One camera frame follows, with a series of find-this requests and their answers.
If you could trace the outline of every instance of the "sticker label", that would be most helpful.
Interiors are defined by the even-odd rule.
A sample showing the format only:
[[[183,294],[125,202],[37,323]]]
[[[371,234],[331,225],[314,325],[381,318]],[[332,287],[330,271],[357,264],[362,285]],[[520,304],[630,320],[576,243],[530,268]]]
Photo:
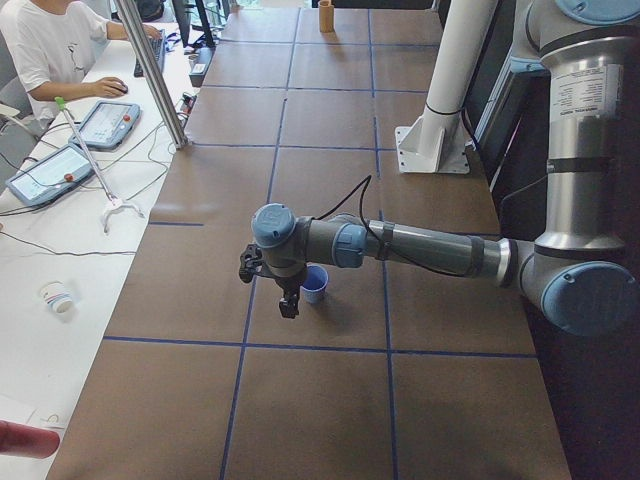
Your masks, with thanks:
[[[618,118],[622,65],[588,68],[551,79],[551,122],[604,115]]]

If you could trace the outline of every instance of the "blue tape grid line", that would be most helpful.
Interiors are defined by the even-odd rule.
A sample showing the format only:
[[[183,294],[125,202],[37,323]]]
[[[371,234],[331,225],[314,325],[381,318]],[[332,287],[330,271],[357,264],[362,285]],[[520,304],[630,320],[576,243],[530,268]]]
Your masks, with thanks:
[[[371,74],[371,88],[370,89],[332,89],[332,88],[292,88],[290,87],[291,81],[291,73],[293,68],[293,59],[296,48],[296,38],[298,33],[298,26],[300,23],[300,11],[298,11],[298,17],[296,21],[296,32],[293,40],[293,48],[291,49],[291,56],[289,59],[289,71],[287,73],[287,83],[284,88],[281,87],[252,87],[252,86],[243,86],[243,87],[232,87],[228,85],[205,85],[205,87],[215,87],[215,88],[238,88],[238,89],[272,89],[272,90],[315,90],[315,91],[370,91],[372,98],[375,98],[376,92],[389,92],[389,93],[420,93],[426,94],[426,91],[415,91],[415,90],[377,90],[375,85],[375,64],[374,64],[374,44],[372,42],[372,18],[371,11],[368,12],[368,47],[369,47],[369,56],[370,56],[370,74]],[[279,43],[279,42],[238,42],[238,43]],[[300,42],[301,45],[315,45],[315,43],[303,43]],[[341,45],[363,45],[363,44],[341,44]],[[415,46],[415,45],[404,45],[404,44],[376,44],[377,46]],[[374,115],[373,117],[373,130],[374,130],[374,148],[352,148],[352,147],[314,147],[314,146],[296,146],[296,145],[280,145],[280,139],[282,135],[282,128],[284,124],[284,115],[286,109],[286,98],[283,101],[282,110],[280,114],[280,125],[278,129],[278,136],[275,145],[238,145],[238,144],[207,144],[207,143],[198,143],[194,142],[194,144],[199,146],[211,146],[211,147],[233,147],[233,148],[275,148],[273,164],[269,179],[269,188],[267,193],[267,203],[271,201],[271,195],[273,190],[273,184],[276,176],[277,169],[277,161],[278,154],[280,148],[307,148],[307,149],[326,149],[326,150],[365,150],[365,151],[375,151],[376,152],[376,173],[378,178],[381,178],[381,160],[380,160],[380,152],[381,151],[395,151],[395,149],[385,149],[380,148],[379,139],[378,139],[378,125],[377,118]],[[380,219],[383,219],[382,211],[380,211]],[[159,226],[185,226],[185,227],[202,227],[204,224],[202,223],[190,223],[190,222],[149,222],[151,225],[159,225]],[[493,234],[482,234],[482,233],[468,233],[468,235],[485,235],[490,236]],[[240,348],[240,356],[238,360],[238,370],[236,374],[236,381],[233,392],[233,399],[231,403],[231,409],[229,414],[229,421],[227,425],[227,434],[225,439],[225,447],[224,453],[220,468],[219,479],[224,480],[226,475],[226,468],[229,458],[229,451],[231,447],[232,441],[232,433],[235,422],[236,408],[240,391],[240,384],[242,379],[242,371],[244,366],[244,356],[247,348],[255,348],[255,349],[273,349],[273,350],[298,350],[298,351],[329,351],[329,352],[343,352],[343,353],[352,353],[352,354],[379,354],[385,355],[387,360],[387,378],[388,378],[388,395],[389,395],[389,412],[390,412],[390,429],[391,429],[391,458],[393,465],[393,478],[394,480],[399,479],[399,469],[398,469],[398,456],[397,456],[397,428],[396,428],[396,407],[395,407],[395,390],[394,390],[394,378],[393,378],[393,356],[394,355],[419,355],[419,356],[447,356],[447,357],[479,357],[479,358],[506,358],[506,359],[536,359],[537,356],[535,354],[522,354],[522,353],[486,353],[486,352],[455,352],[455,351],[437,351],[437,350],[412,350],[412,349],[394,349],[392,348],[392,330],[391,330],[391,313],[390,313],[390,303],[389,303],[389,290],[388,290],[388,272],[386,262],[382,263],[382,280],[383,280],[383,296],[384,296],[384,313],[385,313],[385,328],[386,328],[386,348],[378,349],[378,348],[356,348],[356,347],[332,347],[332,346],[307,346],[307,345],[278,345],[278,344],[264,344],[264,343],[250,343],[248,342],[251,317],[253,312],[253,304],[255,298],[256,284],[257,282],[254,280],[251,288],[249,305],[247,308],[247,316],[245,319],[245,327],[243,332],[242,342],[224,342],[224,341],[206,341],[206,340],[182,340],[182,339],[156,339],[156,338],[142,338],[142,337],[119,337],[119,336],[105,336],[104,340],[108,341],[121,341],[121,342],[141,342],[141,343],[156,343],[156,344],[175,344],[175,345],[202,345],[202,346],[212,346],[212,347],[232,347],[232,348]]]
[[[251,308],[253,305],[253,295],[249,302]],[[123,337],[116,335],[105,335],[103,340],[111,342],[130,342],[130,343],[157,343],[165,345],[201,345],[208,347],[235,347],[235,348],[255,348],[264,350],[298,350],[307,352],[337,352],[337,353],[357,353],[357,354],[376,354],[376,355],[416,355],[424,357],[469,357],[469,358],[505,358],[505,359],[537,359],[534,353],[491,353],[491,352],[456,352],[450,350],[414,350],[402,348],[365,348],[365,347],[332,347],[332,346],[316,346],[316,345],[293,345],[293,344],[275,344],[275,343],[253,343],[253,342],[224,342],[215,340],[183,340],[183,339],[166,339],[166,338],[149,338],[149,337]]]
[[[367,26],[369,30],[369,57],[370,57],[370,74],[371,74],[371,98],[374,102],[374,114],[373,114],[373,141],[376,148],[376,173],[378,179],[382,178],[382,162],[380,160],[380,144],[378,142],[378,117],[375,112],[375,98],[376,98],[376,72],[373,62],[373,43],[372,43],[372,18],[371,10],[367,11]],[[378,211],[379,220],[384,220],[382,210]],[[385,352],[387,357],[387,394],[389,395],[389,430],[391,437],[391,468],[393,471],[393,480],[400,478],[398,467],[398,439],[397,439],[397,422],[396,422],[396,394],[393,381],[393,353],[391,350],[391,313],[389,308],[389,289],[387,285],[387,263],[382,262],[382,295],[384,299],[384,323],[385,323],[385,337],[387,342],[387,351]]]
[[[293,67],[293,55],[295,53],[295,42],[298,36],[299,24],[300,24],[300,10],[298,10],[298,15],[296,17],[296,28],[295,28],[294,38],[293,38],[293,48],[291,48],[291,56],[289,57],[289,71],[287,72],[287,86],[286,86],[287,89],[289,87],[289,82],[291,80],[291,70]],[[269,178],[269,189],[267,191],[267,199],[266,199],[267,203],[271,201],[271,193],[273,191],[273,184],[275,181],[276,169],[278,166],[278,154],[280,151],[280,139],[282,138],[282,126],[284,125],[284,115],[285,115],[286,106],[287,106],[287,97],[285,95],[284,101],[282,102],[282,110],[280,111],[280,125],[278,126],[278,137],[276,139],[276,145],[273,152],[273,165],[271,167],[271,177]],[[220,477],[219,477],[220,480],[224,480],[226,470],[227,470],[227,463],[229,459],[229,449],[231,448],[233,426],[235,422],[236,408],[238,405],[238,395],[240,393],[240,382],[242,380],[242,368],[244,366],[244,354],[247,349],[247,340],[249,337],[249,328],[251,325],[251,315],[253,312],[253,301],[256,293],[256,285],[257,285],[257,279],[254,277],[251,285],[251,295],[249,297],[249,306],[247,308],[247,318],[245,320],[244,334],[242,337],[242,347],[240,348],[240,358],[238,360],[238,373],[236,375],[236,384],[233,391],[231,411],[229,413],[229,424],[227,426],[227,437],[224,445],[224,454],[223,454],[222,462],[220,465]]]
[[[271,40],[233,40],[233,39],[229,39],[229,38],[221,38],[220,39],[220,45],[224,44],[224,43],[235,43],[235,44],[243,44],[243,43],[249,43],[249,44],[258,44],[258,45],[292,45],[292,44],[296,44],[296,45],[318,45],[318,46],[326,46],[326,45],[333,45],[333,46],[344,46],[344,45],[353,45],[353,46],[358,46],[358,47],[363,47],[363,46],[367,46],[367,43],[358,43],[358,42],[273,42]],[[416,48],[439,48],[440,44],[439,43],[371,43],[371,38],[369,38],[369,45],[372,45],[374,47],[416,47]]]

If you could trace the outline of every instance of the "reacher grabber tool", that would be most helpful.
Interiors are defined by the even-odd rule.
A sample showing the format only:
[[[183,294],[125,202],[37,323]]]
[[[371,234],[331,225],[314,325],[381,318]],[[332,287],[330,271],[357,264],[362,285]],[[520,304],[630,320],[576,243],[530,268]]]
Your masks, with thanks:
[[[98,162],[96,162],[95,158],[93,158],[91,151],[87,147],[87,144],[84,142],[84,140],[82,139],[82,136],[80,135],[80,132],[76,128],[75,122],[73,121],[73,118],[71,118],[71,114],[69,113],[69,111],[65,106],[64,99],[62,97],[56,97],[55,100],[56,100],[56,103],[58,104],[58,108],[64,114],[64,118],[67,120],[67,123],[71,127],[71,130],[73,131],[75,138],[78,140],[78,143],[80,144],[82,151],[87,157],[87,160],[89,160],[89,163],[91,164],[91,168],[93,168],[93,171],[96,174],[96,177],[98,178],[98,181],[100,182],[100,185],[102,186],[102,189],[104,190],[105,195],[107,196],[107,206],[105,207],[104,212],[100,216],[100,222],[102,223],[104,233],[105,234],[109,233],[109,225],[108,225],[109,216],[117,210],[124,209],[124,208],[131,208],[135,210],[135,212],[140,217],[144,218],[144,213],[142,213],[142,210],[140,210],[140,207],[138,207],[134,203],[131,203],[119,198],[116,194],[113,193],[111,188],[109,188],[109,185],[107,184],[107,180],[106,178],[104,178],[104,175],[102,175],[102,171],[98,166]]]

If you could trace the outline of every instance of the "paper cup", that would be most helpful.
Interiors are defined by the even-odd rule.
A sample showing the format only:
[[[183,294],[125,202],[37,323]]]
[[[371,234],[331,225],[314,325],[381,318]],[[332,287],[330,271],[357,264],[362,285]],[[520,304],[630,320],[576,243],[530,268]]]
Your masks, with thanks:
[[[40,296],[56,313],[64,313],[73,306],[73,298],[62,282],[49,282],[40,289]]]

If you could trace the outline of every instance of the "person's hand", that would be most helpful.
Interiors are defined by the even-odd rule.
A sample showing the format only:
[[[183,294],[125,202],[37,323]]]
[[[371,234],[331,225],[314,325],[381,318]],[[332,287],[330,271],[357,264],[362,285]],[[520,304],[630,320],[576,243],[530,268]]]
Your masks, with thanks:
[[[151,25],[143,24],[142,28],[144,29],[144,33],[147,34],[147,37],[160,39],[162,38],[162,33],[156,27],[152,27]]]
[[[129,91],[125,83],[117,77],[104,77],[93,82],[94,95],[102,98],[121,97]]]

